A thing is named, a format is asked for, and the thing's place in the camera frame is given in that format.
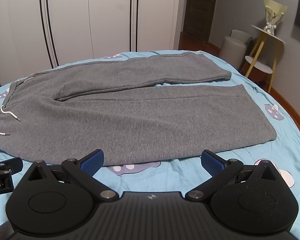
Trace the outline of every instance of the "circular indentation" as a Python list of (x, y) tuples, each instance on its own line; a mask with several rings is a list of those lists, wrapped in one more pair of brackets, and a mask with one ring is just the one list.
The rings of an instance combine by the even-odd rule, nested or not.
[(29, 206), (38, 213), (53, 213), (66, 204), (66, 198), (57, 192), (42, 192), (29, 200)]
[(126, 165), (126, 168), (129, 169), (129, 170), (133, 170), (134, 169), (134, 164)]
[(100, 196), (103, 198), (113, 198), (116, 193), (113, 190), (104, 190), (100, 193)]
[(112, 167), (114, 171), (119, 172), (121, 171), (121, 167), (120, 166), (113, 166)]
[(202, 198), (203, 195), (204, 195), (203, 192), (200, 191), (200, 190), (191, 190), (191, 191), (188, 193), (188, 196), (189, 196), (190, 198), (195, 198), (195, 199), (197, 199), (197, 198)]
[(275, 200), (267, 193), (244, 193), (238, 198), (239, 205), (254, 213), (264, 213), (273, 209), (275, 206)]

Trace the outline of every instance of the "wooden floor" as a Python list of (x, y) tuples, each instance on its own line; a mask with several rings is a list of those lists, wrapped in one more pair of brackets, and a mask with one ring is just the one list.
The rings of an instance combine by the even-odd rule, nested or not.
[[(218, 56), (220, 49), (215, 47), (214, 45), (211, 44), (205, 44), (195, 38), (193, 38), (192, 36), (186, 34), (186, 33), (181, 33), (180, 35), (180, 42), (179, 42), (179, 49), (181, 50), (192, 50), (192, 51), (197, 51), (197, 50), (202, 50), (205, 52), (208, 52), (214, 56)], [(267, 91), (267, 85), (264, 84), (263, 86), (261, 86), (261, 88), (263, 90)], [(284, 102), (282, 101), (282, 96), (280, 96), (279, 98), (279, 93), (277, 91), (275, 91), (274, 89), (270, 92), (270, 95), (276, 99), (279, 104), (283, 105)], [(285, 110), (290, 114), (290, 116), (292, 117), (292, 119), (294, 120), (294, 122), (296, 123), (299, 131), (300, 131), (300, 123), (298, 122), (297, 118), (294, 118), (293, 114), (289, 112), (289, 109)]]

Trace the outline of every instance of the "reddish-brown floor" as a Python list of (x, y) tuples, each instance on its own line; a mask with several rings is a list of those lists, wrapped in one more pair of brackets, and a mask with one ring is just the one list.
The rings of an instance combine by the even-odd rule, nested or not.
[[(186, 33), (182, 33), (180, 34), (180, 41), (179, 41), (179, 49), (181, 50), (192, 50), (192, 51), (197, 51), (197, 50), (202, 50), (205, 52), (208, 52), (214, 56), (218, 56), (219, 55), (219, 49), (215, 48), (212, 45), (209, 44), (205, 44), (197, 39), (195, 39), (194, 37), (186, 34)], [(267, 84), (261, 85), (261, 88), (265, 91), (267, 91)], [(294, 122), (296, 123), (297, 127), (299, 128), (300, 131), (300, 123), (298, 123), (298, 120), (296, 120), (295, 118), (293, 118)]]

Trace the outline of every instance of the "gray wall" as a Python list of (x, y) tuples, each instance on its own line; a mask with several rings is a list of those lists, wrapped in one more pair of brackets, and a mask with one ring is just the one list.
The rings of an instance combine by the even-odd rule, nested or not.
[[(294, 26), (299, 0), (275, 1), (288, 6), (276, 32), (288, 44), (285, 44), (284, 53), (277, 65), (273, 87), (300, 114), (300, 29)], [(223, 37), (228, 36), (232, 29), (258, 37), (258, 31), (250, 24), (259, 27), (266, 24), (263, 0), (217, 0), (210, 42), (220, 47)], [(272, 65), (273, 43), (267, 42), (261, 56), (262, 60)]]

